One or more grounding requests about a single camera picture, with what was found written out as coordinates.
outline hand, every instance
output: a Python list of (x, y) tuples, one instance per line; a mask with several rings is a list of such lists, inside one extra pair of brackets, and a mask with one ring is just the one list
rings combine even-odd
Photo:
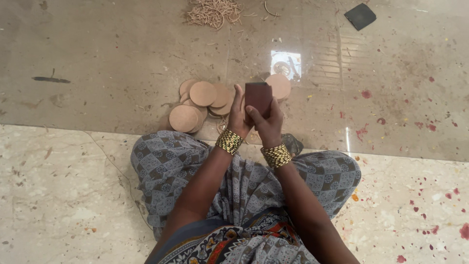
[(274, 148), (282, 144), (283, 113), (275, 97), (270, 104), (270, 108), (270, 117), (264, 119), (253, 106), (246, 106), (246, 112), (254, 120), (255, 128), (259, 132), (262, 145), (265, 148)]
[(241, 86), (235, 85), (234, 89), (236, 90), (236, 94), (234, 95), (233, 104), (231, 105), (227, 128), (242, 139), (245, 139), (248, 136), (249, 131), (251, 131), (252, 125), (248, 125), (244, 121), (243, 114), (241, 113), (243, 94)]

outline woman's right hand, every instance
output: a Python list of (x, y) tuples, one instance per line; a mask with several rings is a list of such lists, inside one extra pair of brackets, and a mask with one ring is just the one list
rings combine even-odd
[(264, 148), (274, 148), (282, 144), (283, 113), (274, 97), (270, 104), (270, 117), (264, 119), (253, 106), (246, 106), (246, 112), (254, 120), (255, 128), (259, 132)]

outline lap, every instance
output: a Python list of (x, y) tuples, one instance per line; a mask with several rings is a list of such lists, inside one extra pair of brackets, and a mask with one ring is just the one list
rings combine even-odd
[[(134, 145), (131, 163), (136, 170), (148, 223), (158, 239), (182, 188), (194, 176), (213, 147), (190, 135), (159, 131)], [(360, 182), (358, 164), (338, 151), (303, 154), (293, 159), (300, 176), (333, 218)], [(273, 170), (235, 155), (207, 215), (242, 225), (268, 207), (284, 206), (281, 186)]]

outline sandpaper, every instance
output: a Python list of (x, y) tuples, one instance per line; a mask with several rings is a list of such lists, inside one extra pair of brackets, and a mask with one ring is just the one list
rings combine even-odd
[[(245, 105), (253, 106), (265, 119), (270, 117), (272, 98), (272, 87), (267, 83), (246, 83), (244, 94)], [(246, 123), (254, 125), (254, 121), (247, 112)]]

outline wooden disc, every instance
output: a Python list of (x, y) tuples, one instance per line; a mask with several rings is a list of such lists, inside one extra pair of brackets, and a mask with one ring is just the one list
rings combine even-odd
[(267, 77), (265, 82), (272, 86), (272, 95), (276, 97), (277, 100), (284, 100), (290, 95), (292, 86), (285, 75), (281, 73), (273, 74)]
[(228, 99), (230, 98), (230, 93), (224, 84), (213, 84), (215, 89), (217, 89), (217, 98), (215, 102), (211, 104), (212, 107), (223, 107), (228, 103)]
[(189, 132), (197, 125), (197, 113), (190, 106), (178, 105), (169, 114), (169, 123), (176, 131)]
[(197, 107), (194, 107), (194, 106), (191, 106), (194, 111), (196, 112), (197, 114), (197, 125), (194, 127), (194, 129), (192, 129), (191, 131), (189, 131), (188, 133), (194, 133), (194, 132), (197, 132), (199, 131), (202, 126), (204, 125), (204, 116), (202, 115), (202, 112), (199, 111), (199, 109)]
[(230, 113), (231, 105), (233, 104), (233, 99), (228, 99), (228, 103), (224, 107), (216, 108), (209, 106), (208, 109), (214, 116), (224, 116)]
[(190, 97), (189, 97), (189, 93), (184, 93), (183, 95), (181, 95), (181, 100), (179, 101), (180, 103), (184, 103), (185, 101), (189, 100)]
[(217, 98), (217, 89), (209, 82), (194, 83), (190, 89), (190, 99), (198, 106), (209, 106)]
[(189, 94), (190, 88), (193, 86), (194, 83), (198, 82), (196, 79), (189, 79), (184, 81), (181, 86), (179, 87), (179, 95), (182, 96), (185, 93)]
[(193, 107), (199, 109), (199, 111), (202, 113), (202, 116), (204, 117), (204, 120), (207, 117), (207, 114), (208, 114), (207, 107), (200, 107), (200, 106), (194, 104), (194, 102), (191, 99), (186, 100), (183, 103), (183, 105), (189, 105), (189, 106), (193, 106)]

